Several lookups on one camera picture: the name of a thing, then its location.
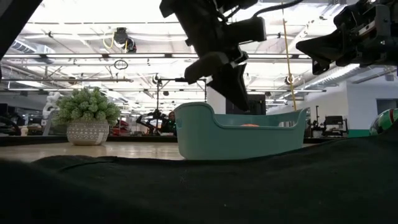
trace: red object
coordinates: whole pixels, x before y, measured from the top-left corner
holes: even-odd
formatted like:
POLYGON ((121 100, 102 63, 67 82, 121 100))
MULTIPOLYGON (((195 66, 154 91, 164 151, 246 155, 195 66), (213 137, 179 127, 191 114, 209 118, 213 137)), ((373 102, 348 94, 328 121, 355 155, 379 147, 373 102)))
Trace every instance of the red object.
POLYGON ((244 126, 244 127, 259 127, 256 124, 242 124, 241 126, 244 126))
POLYGON ((119 121, 117 125, 111 128, 111 135, 112 136, 120 136, 121 134, 129 133, 129 124, 125 121, 119 121))

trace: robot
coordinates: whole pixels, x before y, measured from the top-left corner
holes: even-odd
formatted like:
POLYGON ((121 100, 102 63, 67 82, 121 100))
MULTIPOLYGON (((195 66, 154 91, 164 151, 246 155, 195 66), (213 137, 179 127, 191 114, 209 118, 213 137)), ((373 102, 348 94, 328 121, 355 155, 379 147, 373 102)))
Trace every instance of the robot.
MULTIPOLYGON (((271 6, 256 12, 252 18, 232 24, 226 23, 224 13, 230 9, 246 9, 256 0, 162 0, 160 11, 164 17, 175 14, 187 34, 199 60, 185 70, 189 83, 202 76, 212 76, 208 85, 222 94, 239 109, 249 108, 243 85, 248 56, 239 44, 266 40, 264 21, 259 14, 293 6, 302 2, 271 6)), ((313 60, 313 74, 327 71, 330 64, 346 66, 359 63, 362 67, 398 64, 398 9, 393 0, 359 0, 346 6, 335 18, 336 30, 329 35, 297 43, 298 48, 313 60)))
POLYGON ((136 123, 147 127, 149 129, 149 134, 153 136, 158 136, 162 133, 173 133, 174 136, 177 135, 177 131, 175 129, 174 112, 171 112, 169 116, 167 116, 166 114, 161 113, 158 109, 155 109, 154 112, 140 115, 137 118, 136 123), (153 120, 161 120, 162 127, 157 127, 158 122, 156 122, 156 126, 152 125, 150 122, 153 120))
POLYGON ((61 93, 59 92, 50 92, 47 97, 47 102, 43 108, 43 119, 46 120, 49 118, 50 113, 58 109, 57 101, 61 97, 61 93))

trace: fluorescent light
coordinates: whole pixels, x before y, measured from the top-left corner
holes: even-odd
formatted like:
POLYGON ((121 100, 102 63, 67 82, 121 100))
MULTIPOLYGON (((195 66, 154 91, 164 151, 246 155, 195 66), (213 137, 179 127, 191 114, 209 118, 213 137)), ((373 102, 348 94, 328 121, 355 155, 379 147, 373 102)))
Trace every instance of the fluorescent light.
POLYGON ((32 81, 16 81, 16 82, 20 83, 20 84, 24 84, 24 85, 29 85, 29 86, 32 86, 32 87, 38 87, 38 88, 45 86, 45 85, 43 85, 41 83, 32 82, 32 81))
POLYGON ((9 90, 9 91, 39 91, 39 89, 33 89, 33 88, 18 88, 18 89, 9 88, 6 90, 9 90))
POLYGON ((326 92, 326 90, 295 90, 295 93, 321 93, 326 92))
POLYGON ((273 89, 261 89, 261 90, 258 90, 258 89, 248 89, 248 93, 249 94, 255 94, 255 92, 271 92, 271 93, 285 93, 285 92, 287 92, 287 91, 289 91, 289 90, 273 90, 273 89))
POLYGON ((272 100, 272 99, 266 99, 266 102, 286 102, 287 100, 272 100))
POLYGON ((44 91, 73 91, 75 89, 43 89, 44 91))
POLYGON ((47 54, 47 58, 102 58, 101 54, 47 54))
POLYGON ((284 54, 249 54, 249 58, 286 58, 284 54))
POLYGON ((197 54, 172 54, 173 58, 198 58, 197 54))
POLYGON ((308 55, 299 55, 298 58, 305 58, 305 59, 308 59, 308 58, 311 58, 311 57, 308 56, 308 55))
POLYGON ((278 105, 287 105, 287 103, 269 103, 269 104, 267 104, 268 106, 270 106, 270 105, 276 105, 276 106, 278 106, 278 105))
POLYGON ((6 54, 4 59, 7 58, 40 58, 40 55, 37 54, 6 54))
POLYGON ((164 58, 164 54, 109 54, 110 58, 164 58))

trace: potted plant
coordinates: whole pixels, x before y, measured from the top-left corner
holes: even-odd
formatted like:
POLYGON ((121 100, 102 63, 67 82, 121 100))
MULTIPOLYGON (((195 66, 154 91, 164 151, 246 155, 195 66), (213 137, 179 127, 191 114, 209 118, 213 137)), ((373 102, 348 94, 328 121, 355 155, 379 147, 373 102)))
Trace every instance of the potted plant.
POLYGON ((68 141, 78 146, 95 146, 106 141, 109 125, 118 122, 120 109, 108 103, 100 89, 84 88, 74 90, 72 96, 64 96, 57 101, 59 108, 55 116, 56 124, 66 124, 68 141))

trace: teal plastic basket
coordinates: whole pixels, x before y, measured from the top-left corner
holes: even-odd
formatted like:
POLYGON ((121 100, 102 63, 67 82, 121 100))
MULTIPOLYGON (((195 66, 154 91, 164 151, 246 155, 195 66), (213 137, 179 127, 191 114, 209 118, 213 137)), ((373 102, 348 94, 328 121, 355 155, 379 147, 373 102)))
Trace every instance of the teal plastic basket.
POLYGON ((214 114, 207 103, 185 103, 175 109, 178 148, 190 160, 279 154, 302 147, 305 117, 306 110, 276 115, 214 114), (292 122, 293 126, 280 127, 284 122, 292 122))

